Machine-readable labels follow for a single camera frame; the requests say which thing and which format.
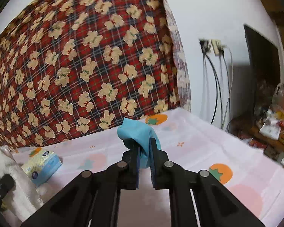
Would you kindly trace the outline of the yellow blue tissue box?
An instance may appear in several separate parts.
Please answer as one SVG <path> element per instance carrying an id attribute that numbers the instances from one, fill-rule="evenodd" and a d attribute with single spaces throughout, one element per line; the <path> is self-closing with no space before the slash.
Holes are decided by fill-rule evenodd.
<path id="1" fill-rule="evenodd" d="M 29 160 L 21 168 L 32 183 L 39 187 L 61 166 L 62 162 L 55 152 L 37 148 L 29 154 Z"/>

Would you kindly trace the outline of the black television screen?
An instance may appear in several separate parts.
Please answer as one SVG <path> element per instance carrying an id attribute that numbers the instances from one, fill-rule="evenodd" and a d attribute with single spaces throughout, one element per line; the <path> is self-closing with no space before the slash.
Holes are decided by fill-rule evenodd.
<path id="1" fill-rule="evenodd" d="M 247 24 L 244 31 L 252 73 L 252 109 L 241 124 L 248 131 L 266 114 L 281 73 L 277 46 Z"/>

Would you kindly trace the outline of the red plaid teddy bear blanket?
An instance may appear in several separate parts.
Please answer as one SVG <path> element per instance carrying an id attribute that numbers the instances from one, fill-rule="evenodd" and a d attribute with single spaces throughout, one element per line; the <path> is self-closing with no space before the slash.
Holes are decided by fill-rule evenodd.
<path id="1" fill-rule="evenodd" d="M 0 146 L 43 147 L 177 107 L 188 69 L 167 0 L 33 0 L 0 35 Z"/>

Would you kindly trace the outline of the white knit work glove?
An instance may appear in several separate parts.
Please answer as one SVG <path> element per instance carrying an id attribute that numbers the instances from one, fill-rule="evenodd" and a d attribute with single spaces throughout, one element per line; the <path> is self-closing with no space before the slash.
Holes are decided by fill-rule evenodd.
<path id="1" fill-rule="evenodd" d="M 0 147 L 0 200 L 22 222 L 44 205 L 35 185 L 6 146 Z"/>

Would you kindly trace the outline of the teal blue cloth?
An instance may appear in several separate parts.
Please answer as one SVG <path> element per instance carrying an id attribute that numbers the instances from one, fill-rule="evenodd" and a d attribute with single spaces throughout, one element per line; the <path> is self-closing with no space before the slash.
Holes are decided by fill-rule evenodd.
<path id="1" fill-rule="evenodd" d="M 155 138 L 156 145 L 161 150 L 161 143 L 154 129 L 148 124 L 137 120 L 124 118 L 123 123 L 117 129 L 117 135 L 128 149 L 132 150 L 134 145 L 130 141 L 135 140 L 141 147 L 140 168 L 146 169 L 150 166 L 149 140 Z"/>

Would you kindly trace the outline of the white wall power outlet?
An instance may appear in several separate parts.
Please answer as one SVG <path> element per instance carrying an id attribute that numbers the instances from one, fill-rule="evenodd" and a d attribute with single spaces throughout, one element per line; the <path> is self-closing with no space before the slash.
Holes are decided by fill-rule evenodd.
<path id="1" fill-rule="evenodd" d="M 220 40 L 199 39 L 199 42 L 203 53 L 210 53 L 212 51 L 215 56 L 222 56 L 224 54 L 226 46 Z"/>

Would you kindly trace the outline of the cluttered side table items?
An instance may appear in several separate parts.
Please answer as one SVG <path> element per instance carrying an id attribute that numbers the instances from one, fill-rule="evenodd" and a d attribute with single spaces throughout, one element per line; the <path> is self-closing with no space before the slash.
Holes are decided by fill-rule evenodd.
<path id="1" fill-rule="evenodd" d="M 230 131 L 284 167 L 284 84 L 258 82 L 252 113 L 235 119 Z"/>

